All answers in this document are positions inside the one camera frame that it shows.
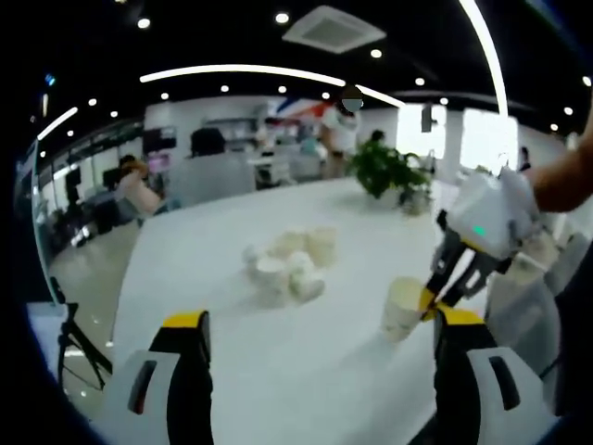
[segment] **tripod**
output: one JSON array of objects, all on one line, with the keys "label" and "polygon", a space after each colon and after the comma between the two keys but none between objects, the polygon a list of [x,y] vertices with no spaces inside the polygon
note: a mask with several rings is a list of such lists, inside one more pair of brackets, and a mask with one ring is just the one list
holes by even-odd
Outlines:
[{"label": "tripod", "polygon": [[103,377],[99,372],[99,365],[111,375],[113,374],[113,364],[111,364],[109,359],[95,347],[91,340],[88,339],[88,337],[74,321],[74,316],[76,315],[76,312],[79,308],[78,303],[67,303],[66,297],[64,296],[57,279],[52,276],[50,281],[51,286],[53,286],[56,291],[58,302],[65,304],[68,308],[68,319],[62,325],[62,334],[59,336],[58,340],[60,353],[57,362],[57,382],[61,388],[64,387],[64,355],[66,353],[66,349],[69,346],[74,346],[84,353],[84,356],[87,358],[91,364],[91,367],[93,368],[93,372],[99,381],[101,389],[103,389],[105,386],[105,380],[103,380]]}]

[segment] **window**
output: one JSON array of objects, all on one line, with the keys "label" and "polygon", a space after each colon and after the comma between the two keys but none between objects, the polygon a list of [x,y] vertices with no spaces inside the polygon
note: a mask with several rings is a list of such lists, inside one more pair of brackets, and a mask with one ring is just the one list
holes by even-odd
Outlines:
[{"label": "window", "polygon": [[445,155],[445,136],[447,109],[442,105],[433,105],[433,129],[430,133],[422,132],[423,105],[407,105],[397,111],[397,150],[401,153],[416,153],[427,156],[431,150],[435,157]]},{"label": "window", "polygon": [[498,174],[507,163],[515,168],[518,154],[519,128],[516,119],[478,109],[465,110],[461,136],[463,167],[475,169],[480,165]]}]

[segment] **person's arm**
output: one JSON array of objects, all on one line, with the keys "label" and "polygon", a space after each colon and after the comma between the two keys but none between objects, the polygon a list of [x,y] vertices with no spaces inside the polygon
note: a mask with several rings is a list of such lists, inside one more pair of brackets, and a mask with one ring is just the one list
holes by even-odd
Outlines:
[{"label": "person's arm", "polygon": [[579,147],[559,162],[526,171],[541,211],[571,211],[593,195],[593,97]]}]

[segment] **person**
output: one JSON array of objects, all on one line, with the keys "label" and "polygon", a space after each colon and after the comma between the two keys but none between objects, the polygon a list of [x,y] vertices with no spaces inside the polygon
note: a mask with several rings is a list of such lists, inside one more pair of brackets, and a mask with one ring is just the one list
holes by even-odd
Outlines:
[{"label": "person", "polygon": [[346,175],[347,161],[357,150],[360,112],[348,111],[338,99],[325,110],[322,118],[321,140],[328,152],[325,178]]},{"label": "person", "polygon": [[[533,188],[540,211],[572,211],[593,196],[593,96],[579,147],[558,162],[524,170],[522,174]],[[589,359],[585,352],[589,348],[587,339],[591,337],[588,325],[589,314],[593,313],[592,271],[593,243],[568,286],[555,298],[561,321],[563,363],[560,370],[563,388],[558,400],[558,413],[571,415],[570,419],[587,411],[593,395],[593,379],[590,378]]]},{"label": "person", "polygon": [[521,147],[521,167],[519,167],[519,172],[524,172],[525,170],[531,169],[531,162],[529,162],[529,150],[526,146]]},{"label": "person", "polygon": [[268,121],[261,121],[255,134],[257,149],[262,156],[272,156],[276,147],[274,132],[270,132],[267,125]]},{"label": "person", "polygon": [[133,155],[121,158],[120,171],[116,200],[127,199],[139,214],[154,216],[181,207],[176,199],[163,199],[145,184],[148,166]]}]

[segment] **paper cup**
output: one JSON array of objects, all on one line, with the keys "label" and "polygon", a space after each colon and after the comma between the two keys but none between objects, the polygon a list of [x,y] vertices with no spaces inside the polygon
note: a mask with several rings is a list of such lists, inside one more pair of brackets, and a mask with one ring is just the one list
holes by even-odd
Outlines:
[{"label": "paper cup", "polygon": [[243,251],[243,264],[245,265],[247,275],[250,278],[257,278],[256,275],[258,272],[258,261],[263,256],[265,256],[265,250],[254,245],[247,246]]},{"label": "paper cup", "polygon": [[382,328],[394,342],[404,340],[421,321],[427,306],[424,285],[416,278],[400,277],[389,287]]},{"label": "paper cup", "polygon": [[278,236],[271,245],[270,255],[286,260],[294,252],[305,250],[305,233],[300,229],[289,229]]},{"label": "paper cup", "polygon": [[325,281],[320,273],[305,273],[291,277],[293,296],[302,303],[319,297],[325,290]]},{"label": "paper cup", "polygon": [[284,303],[288,295],[288,271],[284,261],[264,256],[256,266],[259,299],[275,306]]},{"label": "paper cup", "polygon": [[315,264],[307,252],[302,250],[293,252],[286,261],[288,273],[293,275],[302,275],[315,272]]},{"label": "paper cup", "polygon": [[316,267],[329,267],[335,262],[336,230],[320,227],[307,233],[307,252]]}]

